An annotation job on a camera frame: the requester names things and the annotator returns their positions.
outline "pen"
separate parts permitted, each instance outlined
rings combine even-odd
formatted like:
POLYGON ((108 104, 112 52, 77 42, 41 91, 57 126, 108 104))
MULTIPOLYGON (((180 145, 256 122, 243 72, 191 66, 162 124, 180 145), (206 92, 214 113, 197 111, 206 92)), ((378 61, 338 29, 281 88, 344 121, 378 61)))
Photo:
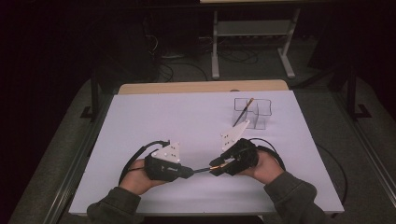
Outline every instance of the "pen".
POLYGON ((253 102, 253 98, 250 98, 250 100, 247 102, 247 106, 245 106, 244 110, 242 111, 241 115, 239 115, 238 119, 236 120, 235 124, 233 125, 233 127, 235 127, 235 125, 238 123, 238 121, 242 118, 242 116, 245 114, 245 112, 247 112, 248 107, 250 106, 251 102, 253 102))

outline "metal frame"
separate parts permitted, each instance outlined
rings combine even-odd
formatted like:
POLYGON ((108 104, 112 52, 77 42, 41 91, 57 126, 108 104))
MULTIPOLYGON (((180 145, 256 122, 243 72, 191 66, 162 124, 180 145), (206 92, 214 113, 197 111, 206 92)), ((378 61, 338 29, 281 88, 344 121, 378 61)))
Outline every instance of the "metal frame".
POLYGON ((218 36, 233 35, 285 35, 286 42, 278 54, 288 78, 295 78, 287 53, 294 34, 300 9, 296 8, 291 20, 286 21, 219 21, 218 12, 213 19, 212 78, 219 79, 218 36))
POLYGON ((93 146, 96 142, 96 138, 102 128, 102 125, 105 121, 105 117, 107 114, 107 110, 110 107, 110 103, 113 99, 113 95, 104 95, 101 108, 98 105, 98 111, 96 111, 96 119, 91 123, 86 135, 84 137, 84 141, 81 143, 78 149, 78 153, 73 159, 69 170, 62 182, 61 186, 58 188, 56 192, 55 199, 44 219, 45 224, 50 223, 58 223, 59 218, 61 217, 64 209, 67 207, 67 204, 73 198, 75 191, 77 190, 78 183, 84 174, 85 166, 88 162, 89 155, 93 146))
POLYGON ((387 168, 384 166, 382 161, 379 159, 378 155, 375 152, 375 148, 371 144, 370 140, 367 138, 364 131, 361 129, 359 122, 354 118, 350 117, 350 114, 347 110, 345 110, 344 104, 345 101, 341 95, 341 93, 334 93, 333 97, 335 102, 338 104, 340 111, 342 112, 345 121, 352 128, 359 141, 361 142, 362 147, 367 155, 368 161, 370 162, 376 177, 384 188, 385 192, 388 194, 390 201, 393 206, 396 208, 396 183, 393 178, 390 176, 387 168))

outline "black cable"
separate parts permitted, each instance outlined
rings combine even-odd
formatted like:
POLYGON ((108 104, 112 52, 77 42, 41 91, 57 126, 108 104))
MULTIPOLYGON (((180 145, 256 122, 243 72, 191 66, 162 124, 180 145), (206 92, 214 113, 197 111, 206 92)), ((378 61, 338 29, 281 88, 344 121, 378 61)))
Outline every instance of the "black cable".
POLYGON ((276 151, 275 147, 271 143, 269 143, 267 140, 264 140, 262 138, 250 138, 248 140, 249 141, 251 141, 251 140, 261 140, 261 141, 267 143, 268 145, 270 145, 272 149, 270 149, 268 147, 264 147, 264 146, 257 146, 256 149, 269 153, 271 156, 273 156, 277 160, 277 163, 279 163, 279 166, 284 171, 286 171, 285 163, 283 162, 282 158, 280 158, 279 154, 277 154, 277 151, 276 151))
POLYGON ((332 159, 335 161, 335 163, 337 163, 338 167, 340 168, 341 173, 343 174, 344 182, 345 182, 345 188, 344 188, 344 195, 343 195, 343 197, 341 199, 341 204, 344 205, 344 203, 347 200, 347 191, 348 191, 347 174, 346 174, 343 166, 341 165, 341 163, 334 157, 334 155, 328 149, 326 149, 325 147, 321 146, 318 143, 315 143, 315 145, 317 145, 318 147, 323 149, 325 152, 327 152, 332 157, 332 159))
POLYGON ((199 66, 197 66, 197 65, 195 65, 195 64, 193 64, 193 63, 167 63, 167 64, 189 65, 189 66, 195 67, 196 69, 198 69, 198 70, 201 71, 201 73, 202 73, 202 74, 204 75, 204 77, 205 77, 205 80, 208 81, 206 72, 205 72, 202 68, 200 68, 199 66))
POLYGON ((170 143, 168 142, 164 142, 164 141, 155 141, 152 143, 149 143, 143 147, 141 147, 139 150, 137 150, 137 152, 132 156, 131 159, 128 160, 128 162, 125 164, 124 168, 122 169, 121 175, 120 175, 120 180, 119 180, 119 184, 121 183, 122 179, 126 176, 126 174, 132 170, 129 169, 129 167, 132 165, 132 163, 134 163, 134 161, 137 160, 137 158, 139 158, 139 156, 141 156, 143 154, 143 152, 146 151, 146 149, 148 149, 148 147, 152 147, 154 145, 161 145, 163 147, 168 146, 170 143))
POLYGON ((265 142, 266 144, 270 145, 271 148, 274 150, 274 152, 276 152, 276 154, 277 154, 277 151, 276 151, 275 147, 271 143, 269 143, 267 140, 264 140, 262 138, 250 138, 249 141, 251 141, 251 140, 260 140, 260 141, 265 142))
POLYGON ((163 75, 163 77, 165 78, 165 82, 170 82, 170 81, 173 81, 173 76, 174 76, 174 70, 170 67, 170 66, 168 66, 168 65, 166 65, 166 64, 164 64, 164 63, 160 63, 160 65, 159 65, 159 70, 160 70, 160 73, 161 73, 161 75, 163 75), (165 71, 163 71, 162 69, 161 69, 161 66, 164 66, 164 67, 166 67, 167 69, 169 69, 169 71, 170 71, 170 73, 166 73, 165 71))
POLYGON ((238 40, 239 40, 239 44, 246 50, 246 54, 249 55, 249 52, 251 52, 252 55, 251 55, 250 58, 253 58, 253 57, 255 58, 255 60, 254 60, 253 63, 245 63, 245 62, 242 62, 242 63, 244 63, 244 64, 254 64, 254 63, 257 63, 257 62, 259 61, 259 53, 253 51, 252 49, 249 49, 244 43, 242 43, 242 41, 241 41, 240 39, 238 39, 238 40))
POLYGON ((245 59, 240 59, 240 58, 238 58, 238 57, 236 57, 236 56, 234 56, 232 54, 224 55, 224 53, 222 51, 218 51, 218 55, 222 59, 224 59, 226 61, 230 61, 232 63, 255 64, 255 63, 257 63, 259 61, 258 53, 255 53, 255 52, 252 51, 253 55, 250 55, 249 53, 247 53, 245 51, 242 51, 242 50, 240 50, 240 52, 246 53, 247 57, 245 59), (247 63, 247 61, 252 59, 253 57, 255 58, 255 60, 253 62, 251 62, 251 63, 247 63))

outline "person's left hand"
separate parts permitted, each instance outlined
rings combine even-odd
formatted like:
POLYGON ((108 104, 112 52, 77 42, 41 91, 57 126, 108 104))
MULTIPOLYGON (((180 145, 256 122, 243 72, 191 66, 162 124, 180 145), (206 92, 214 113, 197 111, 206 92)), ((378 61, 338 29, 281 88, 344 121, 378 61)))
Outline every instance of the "person's left hand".
MULTIPOLYGON (((145 166, 145 160, 136 160, 131 165, 131 169, 140 168, 145 166)), ((144 169, 130 171, 122 179, 120 188, 127 189, 136 195, 141 195, 147 192, 149 189, 167 183, 162 180, 150 180, 146 175, 144 169)))

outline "hand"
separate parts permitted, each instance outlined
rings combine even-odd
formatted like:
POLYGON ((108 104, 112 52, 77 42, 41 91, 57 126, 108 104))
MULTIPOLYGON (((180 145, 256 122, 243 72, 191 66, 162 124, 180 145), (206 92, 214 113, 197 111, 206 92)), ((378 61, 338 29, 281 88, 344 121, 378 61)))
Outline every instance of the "hand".
MULTIPOLYGON (((140 168, 145 166, 145 160, 136 160, 131 165, 131 169, 140 168)), ((141 195, 147 192, 149 189, 162 185, 166 181, 161 180, 150 180, 146 175, 144 169, 134 170, 128 172, 120 183, 120 188, 127 189, 136 195, 141 195)))
POLYGON ((271 183, 284 172, 276 159, 268 152, 258 150, 257 154, 259 156, 259 162, 257 165, 242 171, 239 173, 240 175, 248 175, 266 185, 271 183))

